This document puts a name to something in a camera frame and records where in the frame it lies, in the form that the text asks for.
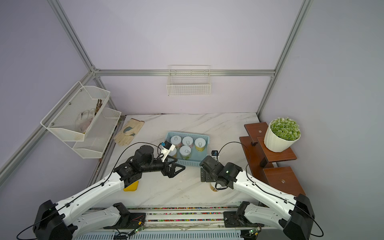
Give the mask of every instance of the brown wooden stand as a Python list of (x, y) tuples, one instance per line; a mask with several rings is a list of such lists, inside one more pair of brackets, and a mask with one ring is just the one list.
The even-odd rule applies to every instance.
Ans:
[(293, 173), (291, 167), (274, 167), (273, 162), (296, 160), (291, 148), (283, 152), (272, 152), (264, 144), (264, 136), (268, 129), (266, 122), (245, 124), (249, 136), (240, 137), (244, 154), (247, 158), (251, 174), (270, 186), (297, 196), (304, 190)]

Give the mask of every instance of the white metal basket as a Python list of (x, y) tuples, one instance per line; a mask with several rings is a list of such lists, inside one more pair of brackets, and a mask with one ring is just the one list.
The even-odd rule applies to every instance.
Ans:
[(71, 147), (82, 158), (101, 158), (119, 121), (121, 112), (104, 108), (88, 130), (85, 140)]
[[(83, 86), (80, 82), (77, 82), (73, 88), (79, 89), (53, 120), (47, 122), (46, 118), (51, 113), (49, 112), (40, 122), (41, 125), (62, 141), (84, 141), (109, 100), (110, 92), (107, 90), (95, 86)], [(94, 116), (89, 127), (83, 132), (80, 131), (78, 125), (76, 125), (76, 119), (84, 111), (95, 109), (99, 99), (101, 99), (102, 103), (100, 110)]]
[(167, 83), (168, 95), (210, 95), (209, 70), (209, 65), (170, 65)]

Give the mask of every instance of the potted plant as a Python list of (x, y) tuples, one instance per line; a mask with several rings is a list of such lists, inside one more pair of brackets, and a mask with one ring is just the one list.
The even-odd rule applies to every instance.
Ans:
[(290, 118), (273, 120), (265, 133), (264, 144), (272, 152), (282, 152), (300, 138), (299, 125)]

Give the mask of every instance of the marble surface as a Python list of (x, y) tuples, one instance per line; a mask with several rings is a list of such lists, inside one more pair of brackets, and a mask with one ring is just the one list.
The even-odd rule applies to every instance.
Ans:
[[(164, 141), (168, 132), (190, 132), (210, 136), (208, 153), (211, 150), (220, 150), (227, 142), (239, 141), (240, 136), (247, 136), (244, 124), (259, 122), (255, 113), (127, 115), (126, 121), (130, 118), (145, 121), (131, 144), (149, 142), (158, 145)], [(126, 147), (116, 145), (105, 175), (111, 172)], [(134, 155), (139, 147), (140, 144), (136, 144), (127, 149), (117, 165)], [(226, 145), (220, 153), (219, 161), (223, 165), (232, 162), (242, 168), (247, 165), (242, 146), (237, 143)], [(210, 183), (200, 182), (199, 167), (186, 167), (174, 178), (164, 177), (160, 172), (143, 173), (136, 191), (121, 190), (95, 207), (109, 207), (117, 202), (122, 202), (127, 207), (162, 207), (238, 205), (241, 201), (257, 204), (257, 200), (237, 190), (212, 191)]]

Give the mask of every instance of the yellow can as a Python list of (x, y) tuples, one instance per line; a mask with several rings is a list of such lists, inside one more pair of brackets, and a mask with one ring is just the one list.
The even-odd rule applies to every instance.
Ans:
[(199, 151), (199, 152), (204, 151), (204, 149), (205, 149), (205, 145), (206, 145), (206, 144), (207, 144), (207, 143), (206, 143), (206, 141), (205, 141), (204, 138), (199, 137), (199, 138), (197, 138), (197, 139), (195, 140), (195, 148), (196, 148), (196, 150)]

